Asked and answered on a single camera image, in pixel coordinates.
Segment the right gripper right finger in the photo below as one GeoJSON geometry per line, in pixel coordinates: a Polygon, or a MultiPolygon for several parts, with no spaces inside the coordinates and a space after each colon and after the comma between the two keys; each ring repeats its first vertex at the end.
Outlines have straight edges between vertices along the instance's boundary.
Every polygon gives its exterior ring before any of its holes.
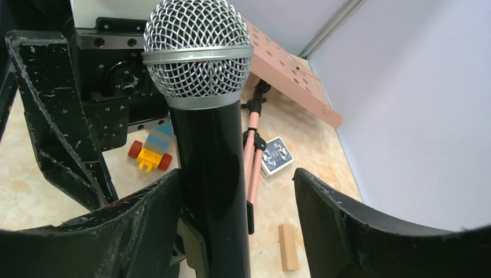
{"type": "Polygon", "coordinates": [[[375,210],[303,168],[296,205],[311,277],[489,277],[490,227],[447,231],[375,210]]]}

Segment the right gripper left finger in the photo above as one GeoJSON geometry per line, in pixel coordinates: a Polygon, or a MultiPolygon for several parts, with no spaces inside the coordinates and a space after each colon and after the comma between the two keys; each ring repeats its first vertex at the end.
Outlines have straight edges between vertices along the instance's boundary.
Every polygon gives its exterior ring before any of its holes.
{"type": "Polygon", "coordinates": [[[1,231],[2,277],[177,277],[179,171],[60,226],[1,231]]]}

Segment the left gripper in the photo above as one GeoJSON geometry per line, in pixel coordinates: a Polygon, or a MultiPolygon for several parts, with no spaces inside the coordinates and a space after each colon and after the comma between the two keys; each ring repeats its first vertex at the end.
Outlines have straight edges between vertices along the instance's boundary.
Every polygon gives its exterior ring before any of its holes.
{"type": "Polygon", "coordinates": [[[122,147],[129,133],[168,117],[142,62],[145,25],[99,17],[93,28],[75,27],[72,60],[59,32],[12,30],[5,36],[38,167],[50,184],[91,211],[118,199],[101,150],[122,147]]]}

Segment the black microphone silver grille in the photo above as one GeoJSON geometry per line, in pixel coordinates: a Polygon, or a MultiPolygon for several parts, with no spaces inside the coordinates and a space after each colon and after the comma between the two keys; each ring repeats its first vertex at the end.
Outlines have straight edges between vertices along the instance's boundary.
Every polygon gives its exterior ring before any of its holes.
{"type": "Polygon", "coordinates": [[[144,31],[143,62],[170,108],[183,212],[201,233],[203,277],[250,277],[240,98],[254,48],[226,1],[162,1],[144,31]]]}

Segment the pink music stand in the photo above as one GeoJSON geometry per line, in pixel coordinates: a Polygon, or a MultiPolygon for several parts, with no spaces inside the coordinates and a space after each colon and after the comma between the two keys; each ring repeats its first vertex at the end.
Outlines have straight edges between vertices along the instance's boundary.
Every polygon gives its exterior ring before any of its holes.
{"type": "Polygon", "coordinates": [[[263,139],[258,133],[263,95],[274,88],[305,108],[334,129],[341,126],[342,116],[336,112],[320,78],[296,56],[289,54],[251,22],[246,22],[254,47],[251,72],[259,81],[253,98],[244,107],[249,111],[244,137],[245,184],[248,205],[256,206],[261,175],[263,139]]]}

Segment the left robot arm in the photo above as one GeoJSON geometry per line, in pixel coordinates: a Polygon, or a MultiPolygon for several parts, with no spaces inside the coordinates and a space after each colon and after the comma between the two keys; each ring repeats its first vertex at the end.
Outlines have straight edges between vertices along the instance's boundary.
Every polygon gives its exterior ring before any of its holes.
{"type": "Polygon", "coordinates": [[[44,178],[88,210],[118,199],[103,152],[164,122],[142,63],[143,19],[75,25],[70,1],[2,1],[1,63],[20,92],[44,178]]]}

